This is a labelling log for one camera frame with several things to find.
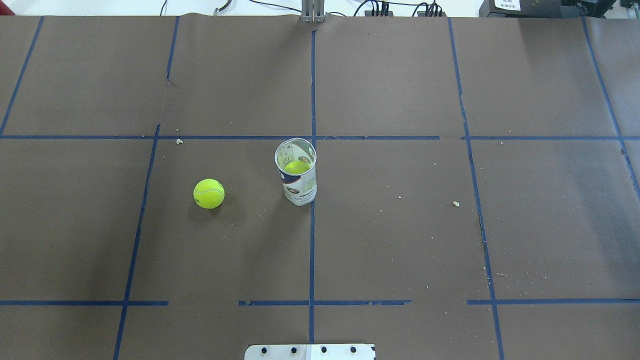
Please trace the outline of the yellow-green tennis ball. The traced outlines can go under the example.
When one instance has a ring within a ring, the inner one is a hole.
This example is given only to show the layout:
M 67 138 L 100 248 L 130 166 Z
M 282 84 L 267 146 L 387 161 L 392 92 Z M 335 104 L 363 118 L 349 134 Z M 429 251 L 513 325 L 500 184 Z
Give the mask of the yellow-green tennis ball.
M 193 189 L 194 202 L 201 208 L 215 209 L 226 198 L 226 190 L 221 182 L 214 178 L 204 178 Z

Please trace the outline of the tennis ball inside can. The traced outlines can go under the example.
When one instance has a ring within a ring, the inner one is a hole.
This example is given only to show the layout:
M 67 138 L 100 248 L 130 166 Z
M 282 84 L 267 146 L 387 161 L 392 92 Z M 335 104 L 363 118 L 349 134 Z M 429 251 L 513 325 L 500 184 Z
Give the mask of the tennis ball inside can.
M 299 175 L 304 174 L 311 170 L 311 165 L 308 162 L 302 160 L 295 160 L 288 162 L 283 171 L 287 174 Z

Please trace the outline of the clear tennis ball can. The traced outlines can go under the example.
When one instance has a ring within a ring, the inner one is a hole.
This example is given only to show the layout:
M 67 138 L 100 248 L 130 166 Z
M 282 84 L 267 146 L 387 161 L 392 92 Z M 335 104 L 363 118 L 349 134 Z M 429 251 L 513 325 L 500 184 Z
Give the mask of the clear tennis ball can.
M 299 175 L 285 173 L 286 164 L 295 160 L 309 163 L 311 169 Z M 286 139 L 276 148 L 274 162 L 286 198 L 297 207 L 313 202 L 317 194 L 317 153 L 313 144 L 301 137 Z

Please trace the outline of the black desktop box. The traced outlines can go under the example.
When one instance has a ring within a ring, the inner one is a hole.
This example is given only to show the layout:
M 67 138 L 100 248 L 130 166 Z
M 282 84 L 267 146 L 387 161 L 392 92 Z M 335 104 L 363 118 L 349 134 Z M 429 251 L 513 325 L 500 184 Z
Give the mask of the black desktop box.
M 562 0 L 484 0 L 478 9 L 480 18 L 571 19 L 583 16 L 577 6 Z

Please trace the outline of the aluminium frame post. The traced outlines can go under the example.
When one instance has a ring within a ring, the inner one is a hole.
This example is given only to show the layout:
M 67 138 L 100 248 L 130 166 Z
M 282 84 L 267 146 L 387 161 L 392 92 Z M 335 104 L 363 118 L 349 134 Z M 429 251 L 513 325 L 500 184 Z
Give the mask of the aluminium frame post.
M 327 18 L 324 0 L 301 0 L 302 23 L 324 23 Z

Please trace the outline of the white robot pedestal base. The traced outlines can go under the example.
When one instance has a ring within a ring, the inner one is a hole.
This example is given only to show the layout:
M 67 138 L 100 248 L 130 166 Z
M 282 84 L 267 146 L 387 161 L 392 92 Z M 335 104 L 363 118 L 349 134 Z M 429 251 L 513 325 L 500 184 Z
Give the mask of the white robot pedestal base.
M 254 344 L 247 347 L 245 360 L 375 360 L 374 344 Z

